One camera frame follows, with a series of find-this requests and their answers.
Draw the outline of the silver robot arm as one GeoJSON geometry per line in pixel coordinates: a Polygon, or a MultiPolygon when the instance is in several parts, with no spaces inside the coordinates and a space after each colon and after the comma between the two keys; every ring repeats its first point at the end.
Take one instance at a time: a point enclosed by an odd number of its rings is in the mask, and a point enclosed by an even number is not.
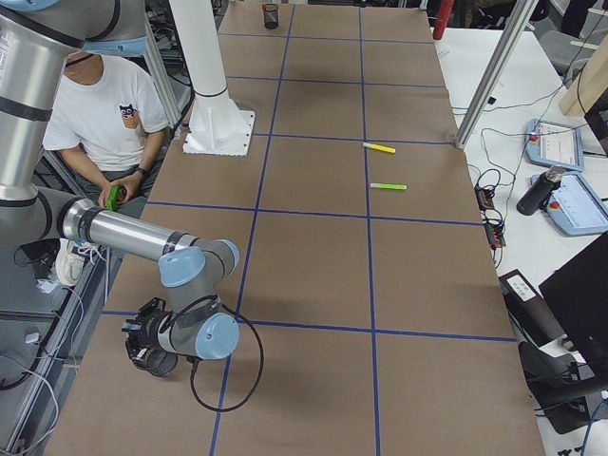
{"type": "Polygon", "coordinates": [[[158,263],[168,297],[127,320],[132,363],[157,376],[180,357],[229,356],[236,320],[216,287],[236,245],[138,218],[161,167],[168,128],[151,77],[141,1],[5,1],[1,5],[1,251],[57,238],[58,277],[72,284],[82,241],[158,263]]]}

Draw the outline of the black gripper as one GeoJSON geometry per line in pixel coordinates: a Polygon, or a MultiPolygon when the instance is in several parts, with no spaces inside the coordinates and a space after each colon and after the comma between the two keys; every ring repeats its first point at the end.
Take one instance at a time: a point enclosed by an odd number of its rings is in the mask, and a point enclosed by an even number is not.
{"type": "Polygon", "coordinates": [[[165,306],[165,300],[154,297],[139,309],[134,318],[123,323],[122,332],[126,334],[125,349],[133,365],[147,350],[165,351],[158,338],[161,323],[170,315],[165,306]]]}

